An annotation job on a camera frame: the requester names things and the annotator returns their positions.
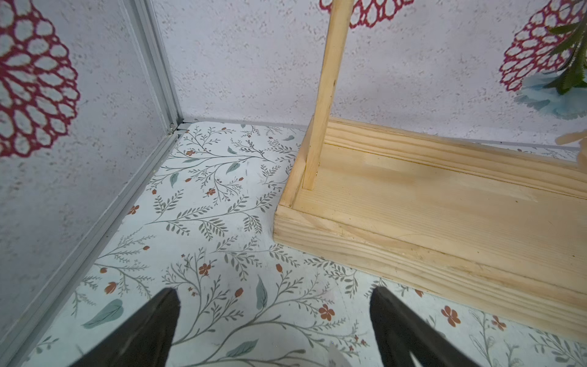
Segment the light blue artificial flower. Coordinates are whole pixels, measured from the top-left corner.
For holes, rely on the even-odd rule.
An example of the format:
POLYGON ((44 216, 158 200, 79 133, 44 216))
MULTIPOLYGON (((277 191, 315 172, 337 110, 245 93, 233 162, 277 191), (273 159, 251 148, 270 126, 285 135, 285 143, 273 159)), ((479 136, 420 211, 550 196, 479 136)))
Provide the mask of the light blue artificial flower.
POLYGON ((549 29, 563 39, 549 55, 559 57, 568 52, 565 61, 553 71, 535 73, 523 79, 515 98, 543 115, 558 119, 586 116, 586 18, 573 24, 549 29))

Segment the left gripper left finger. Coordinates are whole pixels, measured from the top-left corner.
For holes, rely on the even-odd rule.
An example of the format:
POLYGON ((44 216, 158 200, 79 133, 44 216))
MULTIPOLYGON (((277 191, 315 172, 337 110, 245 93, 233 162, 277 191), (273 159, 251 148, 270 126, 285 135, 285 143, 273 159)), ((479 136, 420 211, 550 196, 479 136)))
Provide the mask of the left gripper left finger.
POLYGON ((166 287, 73 365, 164 366, 179 316, 178 293, 166 287))

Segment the wooden clothes rack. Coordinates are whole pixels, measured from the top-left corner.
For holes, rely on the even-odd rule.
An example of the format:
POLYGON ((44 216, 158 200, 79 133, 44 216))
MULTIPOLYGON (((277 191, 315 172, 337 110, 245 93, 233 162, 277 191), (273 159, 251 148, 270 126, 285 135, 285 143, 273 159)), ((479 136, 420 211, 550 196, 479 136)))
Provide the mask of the wooden clothes rack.
POLYGON ((355 1, 331 8, 275 242, 586 340, 586 170, 330 115, 355 1))

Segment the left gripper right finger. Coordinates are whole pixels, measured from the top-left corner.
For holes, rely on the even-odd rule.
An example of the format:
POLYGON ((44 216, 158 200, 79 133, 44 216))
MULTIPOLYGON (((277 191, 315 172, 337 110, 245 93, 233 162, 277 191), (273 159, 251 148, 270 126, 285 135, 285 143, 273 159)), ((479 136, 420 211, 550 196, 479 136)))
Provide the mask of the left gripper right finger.
POLYGON ((369 315, 384 366, 476 366, 386 287, 371 293, 369 315))

